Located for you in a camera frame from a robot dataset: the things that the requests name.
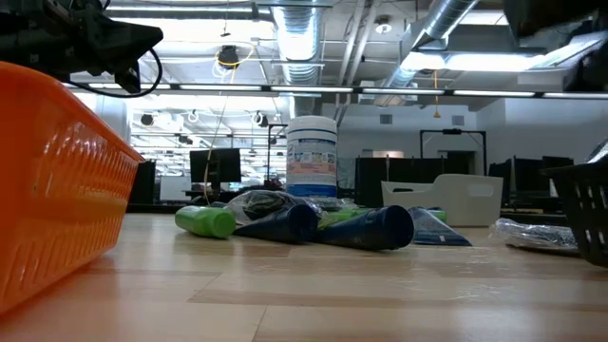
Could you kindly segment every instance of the green bottle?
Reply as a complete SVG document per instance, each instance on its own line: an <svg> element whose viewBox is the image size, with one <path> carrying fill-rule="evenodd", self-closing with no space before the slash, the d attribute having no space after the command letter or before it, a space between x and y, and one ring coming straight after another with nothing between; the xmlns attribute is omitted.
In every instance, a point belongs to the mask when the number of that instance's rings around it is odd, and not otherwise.
<svg viewBox="0 0 608 342"><path fill-rule="evenodd" d="M237 228L235 216L222 208L187 206L175 214L181 229L207 238L228 238Z"/></svg>

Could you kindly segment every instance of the cable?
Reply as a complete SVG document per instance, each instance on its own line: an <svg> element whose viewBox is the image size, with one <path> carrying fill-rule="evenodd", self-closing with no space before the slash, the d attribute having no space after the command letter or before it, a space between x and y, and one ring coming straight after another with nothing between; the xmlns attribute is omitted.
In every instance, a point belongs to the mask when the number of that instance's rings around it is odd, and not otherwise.
<svg viewBox="0 0 608 342"><path fill-rule="evenodd" d="M108 96L108 97L113 97L113 98L118 98L118 99L136 99L136 98L140 98L142 96L148 95L150 93L152 93L154 90L156 90L157 86L159 86L159 84L161 83L162 80L162 63L161 63L161 58L159 58L159 55L156 53L156 51L151 48L150 49L150 53L152 54L152 57L154 57L154 60L156 61L156 64L159 68L159 72L158 75L156 77L156 81L154 81L154 84L147 90L142 91L138 94L127 94L127 95L123 95L123 94L113 94L113 93L109 93L109 92L105 92L105 91L101 91L98 89L95 89L93 87L90 87L88 85L81 85L79 83L75 83L72 81L67 81L66 83L69 85L73 85L76 87L79 87L80 89L86 90L86 91L90 91L94 94L98 94L98 95L104 95L104 96Z"/></svg>
<svg viewBox="0 0 608 342"><path fill-rule="evenodd" d="M237 75L237 67L234 66L233 70L232 70L232 77L230 78L230 84L232 84L235 81L235 75ZM224 101L224 107L221 109L221 114L219 115L218 118L218 124L216 125L216 131L213 134L213 139L211 140L211 143L209 145L209 152L207 153L207 164L205 165L205 176L204 176L204 183L203 183L203 194L205 196L205 200L207 201L207 205L210 205L211 202L209 202L209 198L207 197L207 177L209 176L209 161L211 160L211 153L213 151L213 144L216 142L216 137L218 136L218 132L219 132L219 126L221 125L221 119L223 119L224 117L224 113L226 112L226 106L228 105L228 96L226 96L226 101Z"/></svg>

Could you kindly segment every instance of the ceiling light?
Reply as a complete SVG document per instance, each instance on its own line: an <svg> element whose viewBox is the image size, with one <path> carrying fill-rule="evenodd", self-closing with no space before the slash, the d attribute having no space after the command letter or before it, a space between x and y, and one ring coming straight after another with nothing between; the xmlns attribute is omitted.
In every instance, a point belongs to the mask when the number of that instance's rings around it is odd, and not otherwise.
<svg viewBox="0 0 608 342"><path fill-rule="evenodd" d="M497 53L458 53L446 61L446 69L462 71L524 71L538 60L536 56Z"/></svg>
<svg viewBox="0 0 608 342"><path fill-rule="evenodd" d="M142 84L142 89L149 89L151 87L152 87L151 84ZM171 89L171 85L157 85L156 89L158 89L158 90Z"/></svg>
<svg viewBox="0 0 608 342"><path fill-rule="evenodd" d="M545 99L608 100L605 93L545 93Z"/></svg>
<svg viewBox="0 0 608 342"><path fill-rule="evenodd" d="M292 85L274 85L271 86L271 91L287 91L287 92L328 92L328 93L352 93L351 87L345 86L292 86Z"/></svg>
<svg viewBox="0 0 608 342"><path fill-rule="evenodd" d="M208 91L260 91L259 85L180 85L184 90Z"/></svg>
<svg viewBox="0 0 608 342"><path fill-rule="evenodd" d="M115 11L122 11L122 10L137 10L137 11L195 11L195 12L202 12L202 11L217 11L216 8L213 7L205 7L200 6L200 7L191 7L191 6L171 6L171 4L168 4L168 6L162 6L162 7L158 7L158 6L110 6L109 8L107 8L107 10L115 10ZM225 7L223 9L221 9L222 11L227 11L227 12L250 12L251 9L247 9L247 8L239 8L239 7Z"/></svg>
<svg viewBox="0 0 608 342"><path fill-rule="evenodd" d="M457 96L532 97L532 91L454 90Z"/></svg>
<svg viewBox="0 0 608 342"><path fill-rule="evenodd" d="M88 86L96 89L121 89L121 86L117 84L89 84Z"/></svg>
<svg viewBox="0 0 608 342"><path fill-rule="evenodd" d="M401 63L401 68L410 70L439 70L446 68L446 61L443 56L438 54L411 52Z"/></svg>
<svg viewBox="0 0 608 342"><path fill-rule="evenodd" d="M392 26L389 24L390 17L387 15L380 15L374 21L374 24L377 25L376 32L378 34L386 34L389 33L392 29Z"/></svg>
<svg viewBox="0 0 608 342"><path fill-rule="evenodd" d="M390 95L444 95L443 90L439 89L394 89L394 88L364 88L366 94L390 94Z"/></svg>

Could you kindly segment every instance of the ceiling lamp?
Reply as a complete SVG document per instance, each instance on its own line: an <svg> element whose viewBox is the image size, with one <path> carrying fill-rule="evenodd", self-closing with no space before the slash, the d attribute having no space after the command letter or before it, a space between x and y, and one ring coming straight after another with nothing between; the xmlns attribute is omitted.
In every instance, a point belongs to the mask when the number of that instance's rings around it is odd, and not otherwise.
<svg viewBox="0 0 608 342"><path fill-rule="evenodd" d="M374 24L376 24L376 32L378 34L386 34L392 30L392 26L389 24L390 17L387 15L379 15L376 17Z"/></svg>

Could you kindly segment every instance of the ceiling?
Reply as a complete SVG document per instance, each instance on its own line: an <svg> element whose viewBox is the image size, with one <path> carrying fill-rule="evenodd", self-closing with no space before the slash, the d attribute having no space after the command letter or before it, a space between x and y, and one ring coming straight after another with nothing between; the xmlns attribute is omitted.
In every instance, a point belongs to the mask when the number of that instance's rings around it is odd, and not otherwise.
<svg viewBox="0 0 608 342"><path fill-rule="evenodd" d="M320 67L320 83L327 86L336 86L338 74L342 64L345 48L346 36L351 30L350 22L355 12L356 0L333 0L330 8L324 9L322 21L321 54L318 64ZM477 31L483 34L483 29L487 32L508 32L508 23L501 10L501 0L481 1L477 7L471 11L457 28L463 28L462 32L454 31L453 41L459 47L466 48L467 52L484 51L485 47L491 45L489 42L492 36L480 39L474 36ZM177 5L178 8L168 8L167 5ZM134 1L134 0L112 0L108 9L108 16L116 20L124 20L131 23L143 24L160 27L164 33L164 39L155 50L161 57L163 67L162 85L169 87L169 84L255 84L255 85L281 85L285 84L283 70L280 65L281 58L276 43L275 25L267 21L247 21L247 20L208 20L195 19L196 8L193 6L216 6L219 10L225 2L218 1ZM427 15L430 1L382 1L377 8L376 17L387 15L391 30L385 34L380 34L374 29L370 32L369 40L365 45L363 57L364 61L359 64L354 76L354 82L374 82L379 85L389 77L391 73L401 64L400 44L404 38L404 31L408 23L424 18ZM134 17L124 18L121 9L129 6L139 6L137 11L125 11L125 13L136 14ZM150 18L152 10L164 10L164 18ZM180 18L179 13L189 11L188 19ZM528 46L533 46L538 50L550 51L557 47L555 44L555 33L548 32L528 42ZM237 53L241 63L233 74L222 76L217 68L216 53L222 46L237 46ZM553 67L550 69L511 72L511 71L478 71L469 70L479 68L480 64L492 64L494 66L509 66L509 63L501 62L495 56L483 62L473 63L472 66L463 66L462 63L455 69L442 68L436 73L421 71L416 74L413 82L418 87L440 87L440 88L460 88L460 89L526 89L526 90L559 90L561 88L562 68ZM145 55L140 60L140 68L143 83L152 83L157 70L154 59L150 55ZM76 74L73 81L89 84L113 83L110 75L94 78L86 73ZM271 124L286 124L289 121L289 99L287 97L226 97L220 94L209 96L204 92L179 92L166 90L157 92L140 99L126 100L130 113L133 115L132 143L137 146L146 146L141 149L149 156L166 155L167 147L174 146L176 154L178 151L187 152L188 148L203 148L213 144L214 147L239 146L246 151L259 148L259 154L265 153L266 139L261 136L267 135L267 128L262 128L252 123L252 116L261 113L267 116ZM79 94L89 105L94 106L95 100L91 95ZM323 114L332 116L335 110L333 105L334 96L323 96ZM440 105L459 106L459 111L476 111L489 103L488 99L451 97L441 98ZM414 106L420 110L425 110L428 105L435 105L434 97L419 97L407 102L407 106ZM378 109L374 106L362 106L353 101L353 104L346 112L344 119L345 129L360 129L360 125L365 125L367 129L382 131L387 129L376 123L376 120L366 121L360 117L363 112L380 112L385 109ZM155 123L151 126L142 124L142 115L153 115ZM213 135L218 130L220 136L227 134L240 135L259 135L260 138L252 139L225 139L198 137L193 145L184 145L178 142L172 133L181 132L187 134ZM165 133L165 137L144 136L145 133ZM173 159L183 160L182 156Z"/></svg>

